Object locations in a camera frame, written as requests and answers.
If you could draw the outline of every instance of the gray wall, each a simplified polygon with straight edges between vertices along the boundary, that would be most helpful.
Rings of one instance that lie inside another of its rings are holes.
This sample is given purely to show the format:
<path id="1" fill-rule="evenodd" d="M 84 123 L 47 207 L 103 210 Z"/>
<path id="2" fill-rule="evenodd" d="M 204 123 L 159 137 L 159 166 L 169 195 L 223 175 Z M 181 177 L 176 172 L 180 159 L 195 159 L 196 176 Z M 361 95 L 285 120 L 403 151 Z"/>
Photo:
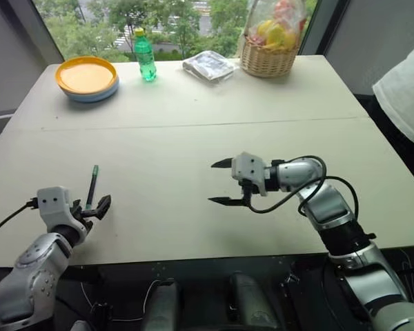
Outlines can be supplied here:
<path id="1" fill-rule="evenodd" d="M 326 58 L 351 92 L 372 94 L 413 48 L 414 0 L 351 0 Z"/>
<path id="2" fill-rule="evenodd" d="M 43 69 L 0 12 L 0 112 L 18 107 Z"/>

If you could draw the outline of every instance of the white table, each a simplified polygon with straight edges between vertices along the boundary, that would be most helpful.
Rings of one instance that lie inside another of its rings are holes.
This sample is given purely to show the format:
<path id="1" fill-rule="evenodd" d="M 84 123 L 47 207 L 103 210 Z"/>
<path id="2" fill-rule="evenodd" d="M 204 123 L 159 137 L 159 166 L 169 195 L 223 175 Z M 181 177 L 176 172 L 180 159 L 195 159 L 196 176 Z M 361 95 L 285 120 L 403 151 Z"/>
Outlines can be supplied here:
<path id="1" fill-rule="evenodd" d="M 290 77 L 302 72 L 303 63 L 308 66 L 314 62 L 314 69 L 324 68 L 315 70 L 327 71 L 337 81 L 329 83 L 330 86 L 345 91 L 323 58 L 297 60 Z M 120 77 L 124 77 L 121 82 L 124 79 L 127 85 L 130 82 L 132 91 L 121 85 L 113 99 L 98 103 L 95 111 L 85 113 L 56 107 L 57 103 L 72 104 L 59 90 L 55 92 L 50 82 L 52 67 L 46 70 L 0 136 L 0 221 L 42 187 L 63 185 L 71 189 L 74 198 L 84 199 L 92 166 L 99 164 L 95 200 L 111 194 L 112 207 L 103 221 L 96 221 L 86 242 L 75 249 L 72 263 L 323 252 L 319 235 L 307 219 L 296 213 L 296 199 L 265 215 L 207 200 L 215 196 L 240 197 L 230 170 L 210 168 L 215 161 L 243 150 L 267 161 L 316 154 L 326 161 L 329 174 L 344 177 L 355 186 L 360 200 L 359 221 L 366 232 L 378 235 L 376 242 L 380 247 L 414 245 L 414 178 L 351 95 L 336 98 L 339 112 L 334 107 L 325 108 L 304 74 L 304 84 L 310 88 L 305 89 L 304 95 L 316 96 L 307 101 L 308 107 L 304 109 L 316 104 L 322 107 L 313 116 L 302 114 L 300 108 L 295 111 L 284 108 L 284 102 L 294 104 L 288 93 L 284 93 L 283 99 L 272 98 L 266 103 L 270 109 L 287 111 L 270 114 L 257 105 L 245 106 L 248 102 L 258 103 L 256 100 L 245 101 L 236 95 L 231 100 L 226 93 L 220 99 L 230 109 L 212 110 L 215 116 L 208 117 L 203 112 L 209 111 L 208 100 L 215 100 L 217 90 L 197 81 L 182 86 L 181 81 L 186 82 L 187 78 L 183 73 L 175 73 L 175 63 L 158 63 L 160 80 L 170 81 L 173 77 L 174 84 L 179 86 L 177 90 L 190 91 L 188 95 L 204 94 L 206 98 L 201 109 L 189 110 L 185 108 L 187 104 L 181 107 L 186 116 L 174 106 L 171 106 L 173 117 L 164 116 L 167 108 L 156 108 L 157 114 L 152 116 L 149 112 L 153 109 L 148 112 L 142 107 L 128 109 L 130 94 L 135 93 L 135 79 L 129 81 L 125 73 L 130 66 L 133 64 L 118 65 L 117 69 Z M 130 74 L 138 75 L 134 70 Z M 276 85 L 246 77 L 242 72 L 235 78 L 242 80 L 241 90 L 250 90 L 248 84 L 261 91 L 262 84 L 281 91 L 280 94 L 284 88 L 292 90 L 288 81 Z M 294 93 L 297 103 L 302 104 L 305 97 L 301 98 L 300 79 L 297 79 Z M 233 81 L 229 83 L 224 88 L 236 93 L 231 88 Z M 152 103 L 165 99 L 173 105 L 174 96 L 161 86 L 147 86 L 156 89 Z M 314 88 L 325 90 L 322 85 Z M 44 90 L 46 95 L 37 98 Z M 182 96 L 182 93 L 177 95 L 181 100 Z M 115 108 L 114 104 L 124 108 Z M 237 109 L 245 110 L 239 119 L 235 118 Z M 117 114 L 118 122 L 105 112 Z M 264 114 L 263 121 L 243 123 L 251 122 L 258 112 Z M 351 203 L 348 191 L 337 183 L 335 186 Z M 269 198 L 256 199 L 255 204 L 268 206 L 282 196 L 270 193 Z M 12 265 L 17 255 L 45 231 L 37 211 L 25 211 L 3 227 L 0 266 Z"/>

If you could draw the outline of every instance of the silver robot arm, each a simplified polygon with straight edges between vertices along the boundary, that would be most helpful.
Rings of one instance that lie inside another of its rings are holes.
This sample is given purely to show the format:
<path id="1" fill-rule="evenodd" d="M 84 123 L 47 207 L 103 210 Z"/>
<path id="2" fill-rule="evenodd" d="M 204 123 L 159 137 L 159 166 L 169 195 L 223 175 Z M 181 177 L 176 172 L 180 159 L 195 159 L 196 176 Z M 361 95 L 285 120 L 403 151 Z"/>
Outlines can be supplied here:
<path id="1" fill-rule="evenodd" d="M 67 189 L 54 187 L 39 190 L 37 202 L 48 233 L 20 255 L 0 282 L 0 330 L 31 329 L 52 318 L 58 280 L 73 247 L 83 243 L 92 228 L 84 217 L 101 219 L 110 196 L 102 198 L 96 210 L 82 211 L 79 200 L 70 203 Z"/>
<path id="2" fill-rule="evenodd" d="M 356 300 L 363 315 L 371 320 L 376 331 L 414 330 L 414 303 L 398 276 L 375 245 L 374 235 L 365 234 L 343 196 L 323 182 L 323 164 L 315 157 L 292 161 L 274 160 L 267 166 L 255 155 L 242 153 L 224 159 L 213 168 L 232 168 L 232 178 L 243 188 L 243 199 L 210 198 L 223 205 L 242 205 L 254 212 L 251 195 L 266 196 L 268 191 L 294 192 L 329 251 L 329 259 L 337 271 L 345 295 Z"/>

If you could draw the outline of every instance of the plastic wrap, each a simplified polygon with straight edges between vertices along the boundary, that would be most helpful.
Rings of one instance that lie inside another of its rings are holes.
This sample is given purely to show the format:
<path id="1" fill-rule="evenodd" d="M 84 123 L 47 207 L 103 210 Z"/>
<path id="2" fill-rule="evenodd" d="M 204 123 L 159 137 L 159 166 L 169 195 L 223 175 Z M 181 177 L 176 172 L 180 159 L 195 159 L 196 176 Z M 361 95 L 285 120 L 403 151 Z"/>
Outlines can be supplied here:
<path id="1" fill-rule="evenodd" d="M 212 50 L 205 50 L 184 60 L 182 67 L 202 81 L 213 84 L 232 77 L 236 69 L 232 62 Z"/>
<path id="2" fill-rule="evenodd" d="M 302 0 L 255 0 L 245 34 L 255 45 L 289 51 L 299 45 L 305 22 Z"/>

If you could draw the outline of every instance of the basket handle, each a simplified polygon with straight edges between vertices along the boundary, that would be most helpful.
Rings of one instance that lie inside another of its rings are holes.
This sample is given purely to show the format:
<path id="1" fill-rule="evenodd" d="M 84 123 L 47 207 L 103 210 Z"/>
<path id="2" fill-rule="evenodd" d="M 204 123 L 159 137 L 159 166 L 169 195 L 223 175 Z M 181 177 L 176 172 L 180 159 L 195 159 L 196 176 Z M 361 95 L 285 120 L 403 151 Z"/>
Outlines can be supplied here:
<path id="1" fill-rule="evenodd" d="M 254 0 L 253 1 L 253 5 L 250 8 L 250 12 L 248 13 L 247 16 L 247 22 L 246 22 L 246 26 L 244 27 L 244 36 L 248 35 L 248 30 L 250 29 L 250 18 L 252 17 L 253 13 L 255 12 L 256 9 L 256 5 L 259 2 L 259 0 Z"/>

